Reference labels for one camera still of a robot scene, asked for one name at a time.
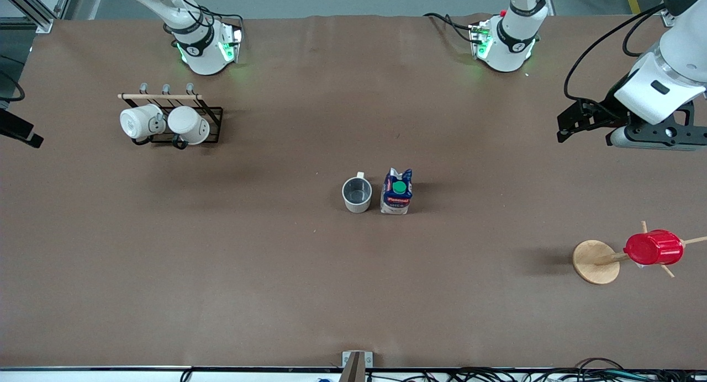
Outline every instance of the mug holder stand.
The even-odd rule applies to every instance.
[[[200,116],[209,122],[209,136],[207,136],[207,138],[202,141],[200,145],[207,143],[219,143],[220,128],[223,121],[223,108],[207,105],[204,98],[199,95],[199,93],[194,92],[194,85],[191,83],[187,85],[187,93],[185,95],[172,95],[169,93],[168,84],[162,86],[161,95],[150,95],[147,93],[147,84],[142,83],[142,85],[140,85],[140,93],[119,93],[118,98],[124,100],[131,108],[141,106],[138,105],[136,100],[141,101],[140,103],[143,103],[143,105],[155,105],[160,108],[162,111],[162,118],[165,120],[167,120],[167,116],[169,116],[169,113],[171,113],[174,108],[189,106],[190,108],[196,110]],[[172,145],[179,150],[184,150],[188,147],[187,142],[184,142],[175,136],[176,134],[170,130],[168,125],[166,125],[163,133],[148,136],[146,139],[141,141],[133,139],[132,142],[138,146],[147,145],[149,143]]]

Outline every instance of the white mug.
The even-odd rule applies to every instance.
[[[362,172],[347,180],[341,187],[341,196],[344,197],[346,208],[355,214],[363,213],[368,209],[371,205],[371,195],[373,195],[371,183],[363,177]]]
[[[120,112],[120,126],[127,136],[141,141],[148,136],[163,133],[167,123],[162,110],[150,103]]]
[[[174,108],[167,117],[167,124],[188,145],[199,145],[207,140],[210,133],[209,122],[189,106]]]

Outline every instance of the wooden mug tree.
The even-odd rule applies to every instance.
[[[670,277],[675,277],[667,265],[680,261],[687,244],[707,241],[707,236],[683,241],[667,230],[648,231],[646,221],[641,221],[641,227],[643,231],[629,238],[622,253],[597,240],[580,243],[572,254],[577,274],[592,284],[609,284],[619,275],[619,262],[634,261],[642,266],[658,264]]]

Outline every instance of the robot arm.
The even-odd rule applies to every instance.
[[[707,90],[707,0],[664,0],[675,24],[643,53],[596,108],[578,100],[558,116],[558,141],[612,127],[608,145],[662,150],[707,146],[707,128],[694,125],[692,100]],[[684,124],[675,112],[685,114]]]
[[[530,57],[535,36],[548,14],[545,0],[510,0],[505,15],[471,27],[472,54],[494,70],[512,72]]]
[[[198,75],[214,75],[235,62],[241,28],[205,14],[193,0],[136,0],[157,14],[177,39],[182,61]]]

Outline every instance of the wooden rod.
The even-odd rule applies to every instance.
[[[597,266],[603,266],[604,264],[612,264],[616,262],[621,262],[621,261],[628,261],[629,255],[626,253],[613,253],[613,254],[606,254],[605,256],[600,256],[599,258],[595,259],[593,264],[596,264]]]
[[[686,246],[687,244],[699,243],[700,241],[707,241],[707,236],[698,237],[698,238],[691,238],[690,240],[685,240],[682,242],[682,245]]]
[[[119,93],[118,99],[164,99],[164,100],[203,100],[201,95],[150,95],[148,93]]]
[[[668,276],[670,276],[671,279],[675,278],[675,274],[672,274],[672,272],[670,271],[670,269],[667,268],[667,266],[662,264],[661,267],[663,270],[665,270],[665,272],[667,273]]]

